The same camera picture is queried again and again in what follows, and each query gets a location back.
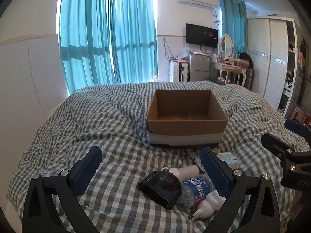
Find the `sliding wardrobe door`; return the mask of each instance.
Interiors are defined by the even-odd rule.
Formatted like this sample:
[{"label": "sliding wardrobe door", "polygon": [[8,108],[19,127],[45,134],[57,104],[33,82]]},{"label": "sliding wardrobe door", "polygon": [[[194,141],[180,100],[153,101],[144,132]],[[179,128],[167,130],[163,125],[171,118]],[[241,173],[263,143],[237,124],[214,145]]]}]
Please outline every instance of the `sliding wardrobe door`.
[{"label": "sliding wardrobe door", "polygon": [[278,109],[284,90],[288,62],[288,33],[286,21],[270,19],[271,60],[264,98]]},{"label": "sliding wardrobe door", "polygon": [[270,64],[270,24],[269,19],[248,19],[248,54],[254,64],[252,91],[265,93]]}]

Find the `plastic water bottle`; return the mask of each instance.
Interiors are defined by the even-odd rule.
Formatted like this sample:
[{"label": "plastic water bottle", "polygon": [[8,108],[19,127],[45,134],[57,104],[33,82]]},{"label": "plastic water bottle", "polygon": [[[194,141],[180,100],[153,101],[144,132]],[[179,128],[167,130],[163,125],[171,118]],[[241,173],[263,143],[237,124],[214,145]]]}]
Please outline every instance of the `plastic water bottle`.
[{"label": "plastic water bottle", "polygon": [[212,191],[211,182],[206,174],[201,174],[181,183],[182,194],[176,206],[180,210],[187,210],[197,206]]}]

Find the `tissue box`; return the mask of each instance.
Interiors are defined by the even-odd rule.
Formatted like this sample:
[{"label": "tissue box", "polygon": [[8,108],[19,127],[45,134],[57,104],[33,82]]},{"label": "tissue box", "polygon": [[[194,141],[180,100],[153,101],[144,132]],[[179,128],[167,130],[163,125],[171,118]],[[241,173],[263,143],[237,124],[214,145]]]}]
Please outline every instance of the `tissue box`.
[{"label": "tissue box", "polygon": [[239,168],[239,161],[231,152],[220,152],[217,154],[217,157],[220,160],[225,161],[232,170]]}]

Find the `white wall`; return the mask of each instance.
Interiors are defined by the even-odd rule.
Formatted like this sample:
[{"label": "white wall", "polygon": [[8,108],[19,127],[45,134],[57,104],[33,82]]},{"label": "white wall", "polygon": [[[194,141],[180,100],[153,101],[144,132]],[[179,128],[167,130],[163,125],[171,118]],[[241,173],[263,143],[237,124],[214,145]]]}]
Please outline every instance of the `white wall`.
[{"label": "white wall", "polygon": [[0,18],[0,42],[56,33],[57,0],[13,0]]},{"label": "white wall", "polygon": [[[163,39],[165,38],[167,40],[173,55],[178,56],[186,47],[186,39],[181,37],[186,36],[186,23],[201,25],[214,29],[218,29],[218,25],[214,23],[213,12],[210,9],[200,6],[177,3],[177,0],[157,0],[157,4],[159,78],[167,82],[169,81],[169,64],[165,58]],[[177,37],[168,37],[163,35],[174,35]],[[193,51],[200,49],[200,47],[196,45],[187,46]],[[213,52],[213,49],[206,48],[206,51],[211,53]]]},{"label": "white wall", "polygon": [[[0,206],[35,131],[66,97],[57,0],[13,0],[0,18]],[[29,36],[50,36],[27,40]]]}]

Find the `bed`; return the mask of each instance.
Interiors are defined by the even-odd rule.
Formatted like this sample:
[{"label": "bed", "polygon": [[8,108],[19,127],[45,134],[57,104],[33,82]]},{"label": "bed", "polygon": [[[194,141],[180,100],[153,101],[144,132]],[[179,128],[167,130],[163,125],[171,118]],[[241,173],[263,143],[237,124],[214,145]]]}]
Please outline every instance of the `bed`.
[{"label": "bed", "polygon": [[[166,210],[137,188],[154,170],[193,164],[185,150],[148,143],[145,117],[156,89],[212,90],[229,119],[217,149],[232,152],[244,174],[271,176],[285,226],[294,190],[280,185],[280,162],[261,146],[260,138],[271,132],[298,151],[308,151],[307,143],[286,130],[283,117],[259,95],[237,85],[211,82],[97,85],[75,91],[39,128],[13,173],[7,198],[20,218],[33,174],[52,176],[70,169],[92,146],[98,146],[102,163],[78,201],[99,231],[202,232],[213,216],[191,221],[193,209]],[[58,198],[54,199],[65,228],[73,232]],[[245,200],[231,230],[238,226],[246,205]]]}]

